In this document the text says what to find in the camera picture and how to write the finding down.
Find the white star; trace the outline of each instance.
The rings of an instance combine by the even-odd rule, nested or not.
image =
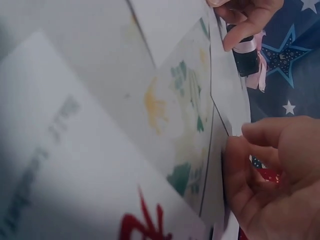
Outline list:
[[[289,113],[292,115],[295,115],[294,109],[296,106],[291,105],[291,102],[288,100],[288,104],[287,105],[283,105],[282,107],[285,108],[285,115],[288,115]]]
[[[301,12],[306,9],[311,9],[317,14],[316,3],[318,3],[320,0],[300,0],[300,1],[303,2]]]

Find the hand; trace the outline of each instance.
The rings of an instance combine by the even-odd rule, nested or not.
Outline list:
[[[250,240],[320,239],[320,120],[266,118],[227,141],[224,188]],[[249,155],[280,174],[265,181]]]
[[[242,39],[257,34],[284,4],[284,0],[207,0],[227,23],[237,25],[224,38],[223,46],[230,51]]]

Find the marker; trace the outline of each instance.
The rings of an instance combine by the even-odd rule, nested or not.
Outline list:
[[[229,32],[235,26],[236,25],[229,24],[226,26],[226,30]],[[232,49],[232,52],[241,77],[259,72],[257,42],[254,36],[244,38]]]

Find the green drawing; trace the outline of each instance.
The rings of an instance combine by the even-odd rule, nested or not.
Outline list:
[[[190,169],[191,165],[189,163],[177,165],[174,167],[172,175],[168,175],[166,177],[167,181],[181,197],[185,195],[185,191],[187,189]]]
[[[206,27],[205,22],[202,18],[200,18],[200,24],[201,24],[201,28],[203,30],[204,35],[206,36],[207,39],[210,40],[210,36],[209,36],[208,30],[207,30],[207,27]]]
[[[200,191],[202,166],[190,172],[189,183],[186,188],[190,188],[192,194],[198,194]]]
[[[187,67],[184,61],[179,66],[171,68],[171,75],[174,78],[174,88],[180,93],[181,98],[189,98],[192,108],[196,114],[196,129],[203,132],[204,124],[200,116],[200,93],[201,87],[198,83],[196,72]]]
[[[184,61],[180,62],[179,66],[171,68],[171,75],[174,77],[174,87],[180,91],[180,95],[183,98],[185,96],[184,82],[187,79],[187,66]]]

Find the blue fabric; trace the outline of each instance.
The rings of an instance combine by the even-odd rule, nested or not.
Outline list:
[[[320,119],[320,0],[285,0],[265,32],[266,88],[265,93],[248,88],[251,121]]]

